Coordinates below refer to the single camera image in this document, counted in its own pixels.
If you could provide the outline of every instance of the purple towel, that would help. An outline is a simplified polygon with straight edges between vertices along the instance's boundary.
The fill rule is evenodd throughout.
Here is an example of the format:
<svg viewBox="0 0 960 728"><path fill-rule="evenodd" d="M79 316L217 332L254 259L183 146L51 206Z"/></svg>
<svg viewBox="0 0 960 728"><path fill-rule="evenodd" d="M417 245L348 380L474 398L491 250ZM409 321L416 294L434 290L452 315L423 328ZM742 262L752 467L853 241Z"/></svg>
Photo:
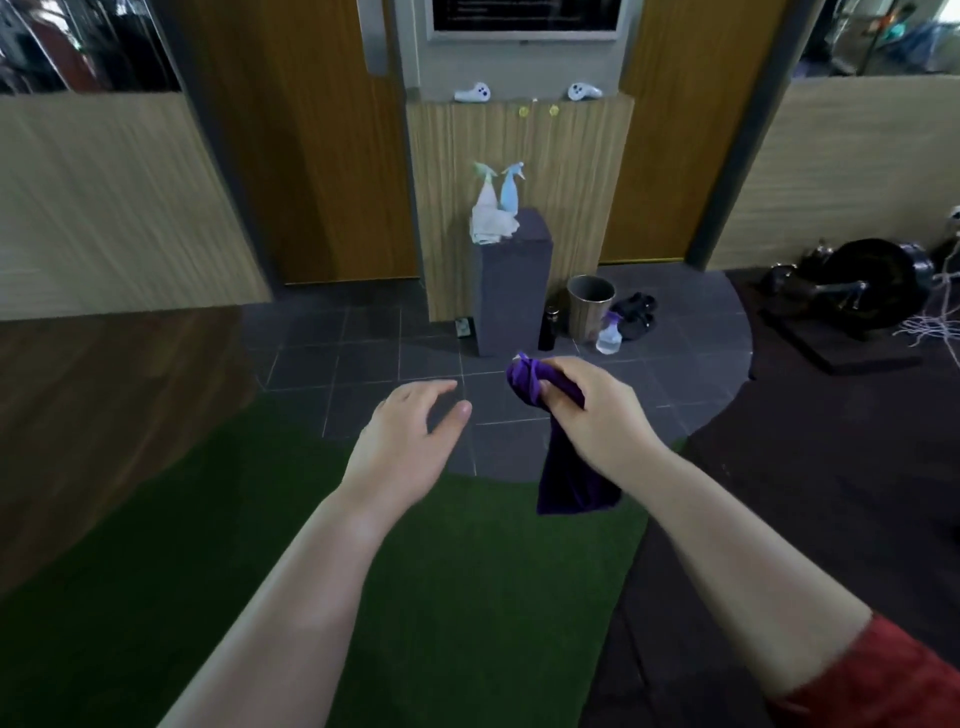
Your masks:
<svg viewBox="0 0 960 728"><path fill-rule="evenodd" d="M581 408L584 393L549 364L531 359L524 353L507 369L507 381L516 395L527 404L550 410L540 399L540 380L546 379ZM537 513L586 513L610 508L620 500L620 489L585 463L553 415L550 416L550 447L540 475Z"/></svg>

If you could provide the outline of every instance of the door frame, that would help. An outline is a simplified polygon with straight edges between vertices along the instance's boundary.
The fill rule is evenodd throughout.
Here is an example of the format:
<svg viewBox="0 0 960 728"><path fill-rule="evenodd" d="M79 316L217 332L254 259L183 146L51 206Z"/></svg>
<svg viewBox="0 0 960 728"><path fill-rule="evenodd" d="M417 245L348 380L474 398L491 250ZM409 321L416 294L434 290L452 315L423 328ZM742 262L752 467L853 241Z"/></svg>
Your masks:
<svg viewBox="0 0 960 728"><path fill-rule="evenodd" d="M743 118L727 158L720 168L703 215L694 233L684 260L705 270L713 249L727 224L727 218L740 196L743 183L750 174L757 152L773 122L786 89L793 79L793 69L800 59L813 24L825 0L791 0L783 13L780 27L770 46L767 60L756 77L753 93L743 111Z"/></svg>

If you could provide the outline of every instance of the weight plate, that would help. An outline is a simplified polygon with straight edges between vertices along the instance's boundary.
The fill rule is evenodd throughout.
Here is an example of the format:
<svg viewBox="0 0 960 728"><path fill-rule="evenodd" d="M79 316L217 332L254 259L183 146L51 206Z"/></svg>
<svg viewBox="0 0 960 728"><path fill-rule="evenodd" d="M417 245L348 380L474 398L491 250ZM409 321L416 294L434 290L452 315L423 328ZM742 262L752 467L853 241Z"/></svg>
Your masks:
<svg viewBox="0 0 960 728"><path fill-rule="evenodd" d="M851 294L826 294L829 314L844 328L888 328L918 313L933 287L933 263L914 243L880 238L853 240L826 261L818 283L867 282L867 290Z"/></svg>

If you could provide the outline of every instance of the hand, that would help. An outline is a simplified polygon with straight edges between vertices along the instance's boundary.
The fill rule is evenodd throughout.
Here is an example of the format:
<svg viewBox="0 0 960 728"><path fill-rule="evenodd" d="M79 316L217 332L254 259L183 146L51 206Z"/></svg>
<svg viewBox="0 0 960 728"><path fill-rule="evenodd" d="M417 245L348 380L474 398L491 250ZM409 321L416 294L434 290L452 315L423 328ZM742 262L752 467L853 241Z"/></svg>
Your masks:
<svg viewBox="0 0 960 728"><path fill-rule="evenodd" d="M427 433L426 418L444 392L457 383L412 381L376 406L350 454L337 490L390 528L430 492L470 417L466 400Z"/></svg>
<svg viewBox="0 0 960 728"><path fill-rule="evenodd" d="M584 409L549 382L541 396L580 456L598 473L623 487L646 454L666 450L647 422L633 388L573 356L546 359L584 393Z"/></svg>

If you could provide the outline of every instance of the gray floor tile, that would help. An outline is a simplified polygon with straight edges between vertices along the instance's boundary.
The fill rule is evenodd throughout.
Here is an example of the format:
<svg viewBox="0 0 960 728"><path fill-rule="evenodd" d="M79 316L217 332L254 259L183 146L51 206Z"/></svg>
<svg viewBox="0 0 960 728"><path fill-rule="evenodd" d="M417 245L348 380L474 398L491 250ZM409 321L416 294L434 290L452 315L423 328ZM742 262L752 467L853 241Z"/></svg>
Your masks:
<svg viewBox="0 0 960 728"><path fill-rule="evenodd" d="M405 305L400 309L400 336L404 339L455 335L456 327L452 321L430 323L426 303Z"/></svg>
<svg viewBox="0 0 960 728"><path fill-rule="evenodd" d="M743 313L743 302L736 295L736 289L720 271L706 273L706 278L697 292L698 313L721 314Z"/></svg>
<svg viewBox="0 0 960 728"><path fill-rule="evenodd" d="M476 466L473 460L473 438L468 425L457 441L457 446L446 459L446 471L458 475L476 475Z"/></svg>
<svg viewBox="0 0 960 728"><path fill-rule="evenodd" d="M277 299L300 310L330 310L415 303L425 299L425 293L418 279L357 280L287 286Z"/></svg>
<svg viewBox="0 0 960 728"><path fill-rule="evenodd" d="M364 306L347 312L344 341L397 339L399 336L399 306Z"/></svg>
<svg viewBox="0 0 960 728"><path fill-rule="evenodd" d="M305 347L335 344L344 332L344 311L309 311L298 314L290 324L284 346Z"/></svg>
<svg viewBox="0 0 960 728"><path fill-rule="evenodd" d="M753 345L746 314L684 316L677 322L697 353L748 352Z"/></svg>
<svg viewBox="0 0 960 728"><path fill-rule="evenodd" d="M333 382L336 345L283 349L276 358L268 389L320 387Z"/></svg>
<svg viewBox="0 0 960 728"><path fill-rule="evenodd" d="M472 431L477 475L492 480L540 480L550 441L550 421L475 425Z"/></svg>
<svg viewBox="0 0 960 728"><path fill-rule="evenodd" d="M460 355L463 360L464 374L476 375L506 372L516 353L500 356L480 356L477 353L477 340L471 336L468 339L460 339Z"/></svg>
<svg viewBox="0 0 960 728"><path fill-rule="evenodd" d="M460 376L460 345L453 336L400 341L400 378Z"/></svg>
<svg viewBox="0 0 960 728"><path fill-rule="evenodd" d="M581 356L581 347L574 343L573 339L568 336L558 336L554 343L553 351L541 352L537 350L535 352L524 353L535 359L549 359L551 356Z"/></svg>
<svg viewBox="0 0 960 728"><path fill-rule="evenodd" d="M337 384L396 381L399 341L364 341L340 345Z"/></svg>
<svg viewBox="0 0 960 728"><path fill-rule="evenodd" d="M647 362L671 404L695 404L727 398L727 392L705 374L698 357L664 356Z"/></svg>
<svg viewBox="0 0 960 728"><path fill-rule="evenodd" d="M740 387L749 381L752 359L753 355L749 352L717 352L701 354L700 363L705 376L723 387L733 398Z"/></svg>
<svg viewBox="0 0 960 728"><path fill-rule="evenodd" d="M682 286L649 288L643 292L657 300L657 309L654 311L654 315L658 320L698 313L699 302Z"/></svg>
<svg viewBox="0 0 960 728"><path fill-rule="evenodd" d="M723 412L727 406L725 401L705 401L699 404L677 405L677 416L683 423L684 429L691 435L706 425L710 420Z"/></svg>
<svg viewBox="0 0 960 728"><path fill-rule="evenodd" d="M669 448L672 448L681 438L686 437L686 429L677 415L676 407L647 409L645 414L654 432Z"/></svg>
<svg viewBox="0 0 960 728"><path fill-rule="evenodd" d="M375 384L336 384L326 415L324 437L343 440L360 434L373 410L397 388L397 382Z"/></svg>
<svg viewBox="0 0 960 728"><path fill-rule="evenodd" d="M253 376L261 389L266 389L270 380L270 373L274 370L277 349L252 349L247 352L253 365Z"/></svg>
<svg viewBox="0 0 960 728"><path fill-rule="evenodd" d="M539 407L524 404L507 384L503 372L465 376L464 382L467 385L467 399L473 404L470 420L475 425L549 417Z"/></svg>
<svg viewBox="0 0 960 728"><path fill-rule="evenodd" d="M643 408L662 407L670 403L663 388L650 373L650 368L644 361L611 362L603 367L622 382L634 388L636 398Z"/></svg>
<svg viewBox="0 0 960 728"><path fill-rule="evenodd" d="M686 337L671 319L658 319L655 328L647 331L634 341L624 341L620 344L620 351L613 354L602 354L595 346L580 347L581 356L594 364L603 364L612 361L634 361L654 356L676 356L690 353L692 349Z"/></svg>
<svg viewBox="0 0 960 728"><path fill-rule="evenodd" d="M558 336L552 352L530 350L524 353L534 359L549 359L552 356L580 356L581 350L568 336ZM473 337L460 340L460 355L465 375L505 373L516 356L515 353L501 356L479 356L477 354L477 341Z"/></svg>
<svg viewBox="0 0 960 728"><path fill-rule="evenodd" d="M329 387L268 392L264 397L276 402L283 415L294 425L318 436L324 433L326 407L330 401Z"/></svg>
<svg viewBox="0 0 960 728"><path fill-rule="evenodd" d="M248 349L279 349L287 339L293 316L275 303L243 307L242 338Z"/></svg>
<svg viewBox="0 0 960 728"><path fill-rule="evenodd" d="M704 275L685 263L627 263L604 265L598 274L616 286L618 298L625 298L646 288L685 285Z"/></svg>

